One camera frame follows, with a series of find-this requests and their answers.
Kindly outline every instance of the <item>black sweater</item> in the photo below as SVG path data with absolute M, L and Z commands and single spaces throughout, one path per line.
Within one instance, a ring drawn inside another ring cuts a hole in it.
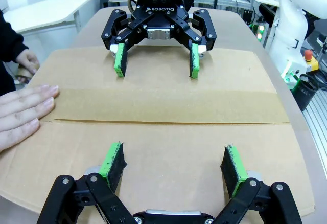
M 5 22 L 0 10 L 0 96 L 15 90 L 14 81 L 7 73 L 2 61 L 15 60 L 24 49 L 27 49 L 22 44 L 23 40 L 23 36 L 17 34 L 10 24 Z

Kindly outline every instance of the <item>human hand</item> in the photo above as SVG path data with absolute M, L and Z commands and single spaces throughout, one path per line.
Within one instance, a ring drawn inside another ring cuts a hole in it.
M 0 96 L 0 152 L 35 133 L 39 118 L 54 108 L 58 86 L 24 88 Z
M 15 60 L 18 64 L 22 65 L 21 69 L 26 69 L 28 72 L 32 74 L 32 76 L 39 69 L 39 61 L 37 60 L 36 55 L 30 51 L 29 49 L 23 50 Z M 29 78 L 26 77 L 18 77 L 18 80 L 21 83 L 28 83 Z

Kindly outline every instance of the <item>metal grate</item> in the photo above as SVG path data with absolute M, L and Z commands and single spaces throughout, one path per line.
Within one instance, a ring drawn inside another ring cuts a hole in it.
M 319 90 L 303 115 L 315 141 L 327 177 L 327 92 Z

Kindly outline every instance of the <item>person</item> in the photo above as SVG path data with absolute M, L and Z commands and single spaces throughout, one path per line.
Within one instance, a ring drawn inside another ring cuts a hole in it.
M 17 34 L 11 25 L 5 22 L 0 10 L 0 96 L 15 91 L 13 78 L 6 71 L 3 62 L 14 60 L 34 75 L 39 66 L 36 55 L 23 44 L 23 36 Z
M 0 152 L 38 130 L 39 118 L 52 111 L 58 93 L 56 85 L 41 85 L 0 96 Z

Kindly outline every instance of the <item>green gripper pad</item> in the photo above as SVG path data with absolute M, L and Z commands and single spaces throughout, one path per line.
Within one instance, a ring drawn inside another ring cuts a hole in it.
M 115 193 L 119 180 L 126 167 L 123 143 L 114 143 L 103 162 L 99 174 L 108 180 L 108 186 Z
M 200 70 L 199 46 L 192 44 L 190 50 L 190 77 L 198 78 Z
M 225 179 L 228 195 L 232 198 L 237 194 L 241 184 L 249 178 L 236 147 L 231 145 L 225 147 L 220 168 Z
M 127 67 L 127 48 L 124 43 L 118 44 L 116 59 L 114 62 L 114 69 L 119 77 L 124 77 Z

